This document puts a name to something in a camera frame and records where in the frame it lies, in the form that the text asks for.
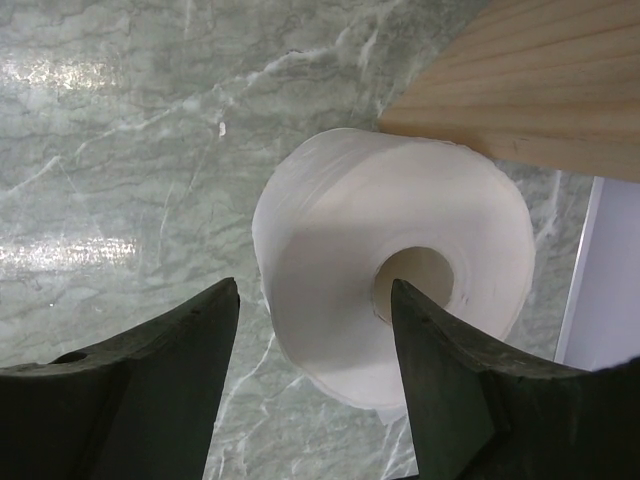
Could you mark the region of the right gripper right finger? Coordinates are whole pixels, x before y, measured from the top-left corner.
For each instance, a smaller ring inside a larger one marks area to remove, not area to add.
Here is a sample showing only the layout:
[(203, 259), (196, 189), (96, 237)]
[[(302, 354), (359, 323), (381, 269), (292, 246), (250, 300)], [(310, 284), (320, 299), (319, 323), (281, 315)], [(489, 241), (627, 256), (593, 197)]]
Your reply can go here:
[(635, 479), (639, 363), (596, 371), (518, 350), (404, 280), (392, 327), (421, 479)]

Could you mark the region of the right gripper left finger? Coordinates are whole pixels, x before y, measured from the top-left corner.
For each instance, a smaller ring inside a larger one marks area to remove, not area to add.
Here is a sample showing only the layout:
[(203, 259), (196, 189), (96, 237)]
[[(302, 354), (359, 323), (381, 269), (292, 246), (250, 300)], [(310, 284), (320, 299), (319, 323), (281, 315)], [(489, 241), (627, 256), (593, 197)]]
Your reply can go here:
[(1, 371), (5, 479), (199, 479), (236, 336), (226, 278), (46, 363)]

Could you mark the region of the white paper roll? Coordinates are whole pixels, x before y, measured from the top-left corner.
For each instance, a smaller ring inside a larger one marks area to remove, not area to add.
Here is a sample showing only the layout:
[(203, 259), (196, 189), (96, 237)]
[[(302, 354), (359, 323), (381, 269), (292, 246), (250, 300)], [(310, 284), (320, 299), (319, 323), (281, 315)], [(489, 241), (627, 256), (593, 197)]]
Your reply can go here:
[(323, 393), (406, 412), (389, 319), (387, 261), (445, 309), (504, 339), (533, 283), (536, 247), (518, 187), (449, 142), (357, 129), (320, 133), (275, 169), (252, 221), (262, 292), (284, 355)]

